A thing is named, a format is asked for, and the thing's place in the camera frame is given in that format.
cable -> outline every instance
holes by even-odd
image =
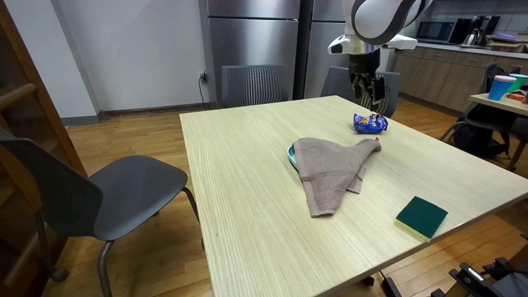
[[[207,111],[209,106],[207,106],[204,93],[202,93],[202,78],[199,78],[199,93],[200,93],[200,100],[202,100],[202,108],[204,108],[204,111]]]

kitchen counter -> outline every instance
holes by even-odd
[[[473,55],[489,55],[489,57],[528,60],[528,53],[492,52],[488,48],[464,48],[464,47],[456,47],[456,45],[436,45],[436,44],[418,44],[418,47],[420,48],[431,48],[431,50],[445,50],[445,52],[461,52],[461,53],[473,53]]]

cabinet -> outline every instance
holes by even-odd
[[[423,48],[398,53],[395,72],[402,73],[402,93],[438,103],[453,57],[453,52]]]
[[[486,70],[497,63],[506,72],[522,68],[528,60],[497,57],[492,52],[464,53],[458,50],[418,48],[417,57],[398,53],[395,72],[402,73],[402,95],[464,113],[469,96],[484,91]]]
[[[0,2],[0,128],[34,139],[85,174],[6,2]],[[0,296],[40,296],[49,279],[34,225],[39,209],[39,192],[29,174],[0,151]],[[52,232],[49,238],[57,258],[65,238]]]

chair leg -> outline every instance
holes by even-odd
[[[194,212],[195,212],[195,215],[197,215],[197,220],[200,222],[199,209],[197,209],[197,202],[195,202],[194,194],[192,194],[187,187],[184,187],[184,192],[186,192],[189,202],[192,204],[192,209],[194,209]]]
[[[509,164],[509,171],[516,172],[516,164],[519,162],[519,159],[522,157],[524,151],[527,147],[527,141],[522,141],[519,146],[517,146],[517,151]]]
[[[108,242],[100,255],[98,271],[100,271],[100,284],[105,297],[113,296],[108,270],[106,270],[106,258],[113,248],[115,242]]]
[[[507,157],[511,157],[511,134],[509,133],[501,133],[501,138],[507,146]]]
[[[40,243],[40,253],[42,253],[42,258],[44,258],[45,266],[49,270],[49,275],[55,283],[63,283],[68,278],[68,271],[57,270],[52,263],[52,255],[50,255],[49,238],[47,238],[45,215],[42,212],[39,212],[35,217],[35,227],[37,227],[37,235],[39,235],[39,243]]]
[[[451,126],[440,141],[448,143],[448,138],[456,131],[458,126]]]

chair backrest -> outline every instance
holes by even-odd
[[[400,73],[379,73],[379,78],[385,80],[385,98],[380,105],[374,110],[374,113],[384,114],[392,118],[398,106],[398,93],[402,86],[402,75]],[[342,96],[359,106],[372,110],[370,98],[357,98],[351,83],[349,68],[344,67],[332,67],[329,70],[323,96]]]
[[[63,237],[93,237],[103,192],[29,139],[0,129],[6,147],[32,176],[47,223]]]
[[[501,68],[497,63],[489,65],[486,68],[486,77],[484,77],[484,93],[489,93],[492,90],[494,80],[499,75],[507,75],[507,72],[504,68]]]
[[[321,96],[342,96],[356,103],[349,68],[332,67],[327,73]]]
[[[379,73],[379,77],[385,78],[385,100],[380,101],[375,113],[392,118],[398,106],[398,95],[402,86],[400,73]]]
[[[222,105],[225,108],[288,101],[283,67],[252,65],[222,68]]]

